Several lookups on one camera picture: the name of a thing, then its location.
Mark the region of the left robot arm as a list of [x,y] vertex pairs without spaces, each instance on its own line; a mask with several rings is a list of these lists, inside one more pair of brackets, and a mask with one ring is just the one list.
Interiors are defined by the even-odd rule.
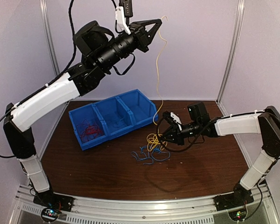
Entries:
[[147,52],[161,24],[161,19],[136,21],[128,26],[128,31],[115,36],[97,21],[87,23],[73,36],[73,42],[82,54],[81,62],[66,69],[26,99],[7,107],[3,124],[7,141],[47,207],[54,207],[58,198],[51,192],[51,185],[36,154],[31,126],[63,103],[97,88],[100,81],[110,74],[111,68],[135,50]]

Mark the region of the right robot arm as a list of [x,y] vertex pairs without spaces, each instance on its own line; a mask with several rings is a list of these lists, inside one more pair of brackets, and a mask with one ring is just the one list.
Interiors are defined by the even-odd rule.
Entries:
[[240,114],[210,118],[203,102],[187,107],[191,122],[184,124],[174,112],[165,111],[156,125],[159,143],[166,150],[173,149],[165,143],[184,145],[185,139],[193,141],[179,152],[189,150],[199,137],[218,138],[233,135],[249,163],[249,168],[236,183],[230,202],[240,206],[253,187],[262,182],[280,160],[280,113],[274,106]]

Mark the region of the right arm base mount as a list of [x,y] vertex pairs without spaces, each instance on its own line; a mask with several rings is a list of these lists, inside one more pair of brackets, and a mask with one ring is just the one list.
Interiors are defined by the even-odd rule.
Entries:
[[217,211],[228,210],[229,218],[236,222],[248,217],[247,204],[254,202],[251,190],[246,190],[239,184],[232,193],[217,195],[213,200]]

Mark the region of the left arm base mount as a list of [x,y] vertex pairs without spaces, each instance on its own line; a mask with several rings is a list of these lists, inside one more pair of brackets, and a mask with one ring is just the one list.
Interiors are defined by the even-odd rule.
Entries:
[[56,194],[52,189],[39,193],[33,184],[31,186],[30,193],[34,196],[33,203],[43,207],[40,217],[45,223],[51,224],[60,217],[63,211],[71,211],[73,197]]

